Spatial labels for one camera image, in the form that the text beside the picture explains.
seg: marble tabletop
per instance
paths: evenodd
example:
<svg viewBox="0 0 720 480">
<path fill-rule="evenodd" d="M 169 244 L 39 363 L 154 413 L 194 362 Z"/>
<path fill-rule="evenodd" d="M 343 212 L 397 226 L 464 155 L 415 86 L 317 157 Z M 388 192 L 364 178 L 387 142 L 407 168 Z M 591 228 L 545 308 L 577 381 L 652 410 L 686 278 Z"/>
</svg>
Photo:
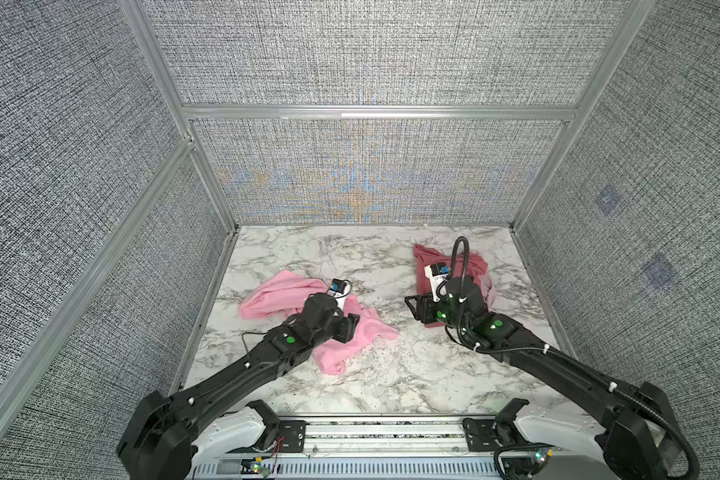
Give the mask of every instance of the marble tabletop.
<svg viewBox="0 0 720 480">
<path fill-rule="evenodd" d="M 284 320 L 242 320 L 237 307 L 280 270 L 346 278 L 361 302 L 396 328 L 346 361 L 340 376 L 323 375 L 313 359 L 242 400 L 263 399 L 287 413 L 496 413 L 515 397 L 542 406 L 570 404 L 521 370 L 453 344 L 442 328 L 424 328 L 403 302 L 415 294 L 413 245 L 450 254 L 459 235 L 488 262 L 498 288 L 493 310 L 512 316 L 551 345 L 557 343 L 507 228 L 472 226 L 244 226 L 186 384 L 238 360 L 240 332 L 267 331 Z M 259 339 L 247 336 L 249 345 Z"/>
</svg>

